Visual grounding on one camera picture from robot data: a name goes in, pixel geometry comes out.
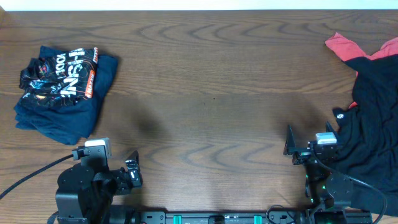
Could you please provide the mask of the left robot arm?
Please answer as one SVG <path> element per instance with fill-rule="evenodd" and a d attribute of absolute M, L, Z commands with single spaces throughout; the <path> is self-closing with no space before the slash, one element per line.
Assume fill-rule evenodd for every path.
<path fill-rule="evenodd" d="M 129 195 L 142 187 L 139 153 L 134 151 L 126 167 L 111 170 L 104 147 L 83 147 L 72 151 L 80 163 L 58 177 L 55 201 L 58 210 L 48 223 L 64 224 L 138 224 L 141 215 L 126 205 L 114 205 L 116 195 Z"/>

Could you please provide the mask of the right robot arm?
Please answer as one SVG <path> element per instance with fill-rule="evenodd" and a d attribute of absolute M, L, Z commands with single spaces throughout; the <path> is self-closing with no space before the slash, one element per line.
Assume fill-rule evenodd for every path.
<path fill-rule="evenodd" d="M 310 208 L 295 215 L 297 223 L 347 223 L 345 208 L 351 205 L 353 181 L 326 166 L 337 155 L 338 138 L 326 124 L 324 133 L 317 133 L 316 140 L 298 147 L 292 127 L 287 126 L 283 155 L 292 156 L 294 165 L 305 168 L 305 195 L 312 202 Z"/>

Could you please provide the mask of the black orange-patterned jersey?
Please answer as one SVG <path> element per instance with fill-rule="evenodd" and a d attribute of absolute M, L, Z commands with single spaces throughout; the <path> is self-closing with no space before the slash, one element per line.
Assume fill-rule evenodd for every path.
<path fill-rule="evenodd" d="M 20 74 L 21 101 L 53 108 L 93 97 L 98 49 L 75 49 L 51 57 L 33 58 Z"/>

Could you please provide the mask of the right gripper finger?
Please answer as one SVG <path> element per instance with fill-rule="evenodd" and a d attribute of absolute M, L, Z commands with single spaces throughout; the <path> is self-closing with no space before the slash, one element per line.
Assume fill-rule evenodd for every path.
<path fill-rule="evenodd" d="M 327 133 L 336 134 L 336 131 L 333 129 L 332 125 L 328 121 L 325 123 L 325 130 Z"/>
<path fill-rule="evenodd" d="M 283 155 L 293 155 L 295 153 L 301 153 L 303 151 L 302 147 L 297 147 L 295 144 L 294 134 L 291 125 L 287 126 L 287 137 L 284 146 Z"/>

